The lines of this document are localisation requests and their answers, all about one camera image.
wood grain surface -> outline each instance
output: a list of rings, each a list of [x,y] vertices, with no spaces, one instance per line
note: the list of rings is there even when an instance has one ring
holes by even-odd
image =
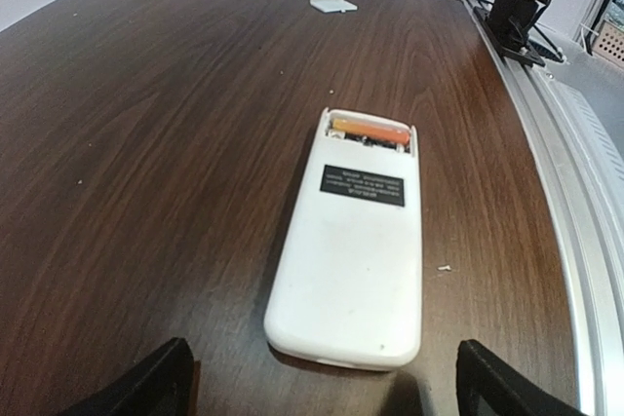
[[[466,338],[575,402],[549,212],[475,26],[451,0],[350,1],[59,0],[0,33],[0,414],[54,414],[172,336],[198,414],[452,415]],[[326,106],[419,132],[423,339],[398,372],[264,338]]]

white perforated basket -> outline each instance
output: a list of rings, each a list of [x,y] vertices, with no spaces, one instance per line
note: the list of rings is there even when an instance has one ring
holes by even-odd
[[[624,69],[624,31],[605,21],[594,44],[594,52]]]

brown tabletop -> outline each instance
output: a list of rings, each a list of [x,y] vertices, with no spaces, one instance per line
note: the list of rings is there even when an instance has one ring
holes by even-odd
[[[199,414],[452,415],[467,338],[574,403],[549,212],[477,29],[451,0],[350,1],[59,0],[0,33],[1,414],[53,414],[172,336]],[[418,130],[423,336],[398,372],[264,338],[326,106]]]

white plastic piece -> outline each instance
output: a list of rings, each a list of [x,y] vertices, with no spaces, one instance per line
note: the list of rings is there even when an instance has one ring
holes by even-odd
[[[358,6],[346,0],[310,0],[310,5],[324,14],[354,12]]]
[[[328,129],[334,118],[408,131],[409,152],[332,138]],[[368,175],[365,179],[373,185],[378,176],[379,197],[384,180],[402,179],[403,205],[323,191],[328,167]],[[339,176],[335,180],[341,183]],[[416,356],[421,309],[416,130],[379,117],[326,109],[267,306],[267,339],[278,351],[299,358],[389,370]]]

